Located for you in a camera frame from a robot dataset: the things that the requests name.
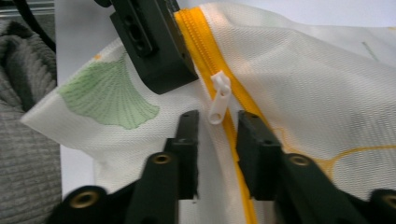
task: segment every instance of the green shell print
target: green shell print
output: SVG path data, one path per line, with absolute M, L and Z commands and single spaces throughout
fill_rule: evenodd
M 134 88 L 125 55 L 115 62 L 93 62 L 59 89 L 67 107 L 105 125 L 135 129 L 154 119 L 160 108 Z

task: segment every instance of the gray cloth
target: gray cloth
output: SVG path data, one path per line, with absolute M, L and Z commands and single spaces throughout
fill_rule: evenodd
M 0 21 L 0 223 L 44 223 L 61 201 L 59 145 L 19 122 L 56 86 L 55 55 L 37 34 Z

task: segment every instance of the zipper pull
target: zipper pull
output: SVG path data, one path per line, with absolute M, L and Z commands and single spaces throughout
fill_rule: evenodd
M 222 71 L 216 73 L 211 79 L 217 92 L 213 104 L 210 106 L 208 119 L 211 124 L 220 124 L 224 120 L 230 102 L 231 81 Z

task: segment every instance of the white table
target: white table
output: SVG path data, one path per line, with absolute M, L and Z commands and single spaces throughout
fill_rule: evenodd
M 194 7 L 208 0 L 179 0 Z M 315 25 L 396 26 L 394 0 L 233 0 Z M 93 0 L 55 0 L 58 80 L 63 84 L 93 55 L 117 38 L 108 17 L 114 9 Z M 61 147 L 63 194 L 92 185 L 92 159 L 81 151 Z

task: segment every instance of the yellow zipper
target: yellow zipper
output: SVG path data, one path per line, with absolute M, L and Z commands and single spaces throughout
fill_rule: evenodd
M 209 91 L 210 97 L 215 98 L 216 91 L 213 86 L 211 76 L 219 71 L 231 80 L 233 85 L 233 94 L 246 111 L 259 115 L 264 122 L 267 123 L 260 109 L 254 101 L 249 97 L 248 92 L 235 78 L 227 63 L 224 61 L 215 38 L 206 22 L 205 15 L 200 8 L 182 9 L 175 14 L 177 24 L 184 36 L 187 48 L 193 58 L 202 79 Z M 233 126 L 230 111 L 227 110 L 224 121 L 222 122 L 224 131 L 226 132 L 233 155 L 233 164 L 241 189 L 241 197 L 245 210 L 247 224 L 256 224 L 257 218 L 254 211 L 253 201 L 250 199 L 248 187 L 238 165 L 238 154 L 236 152 L 236 130 Z

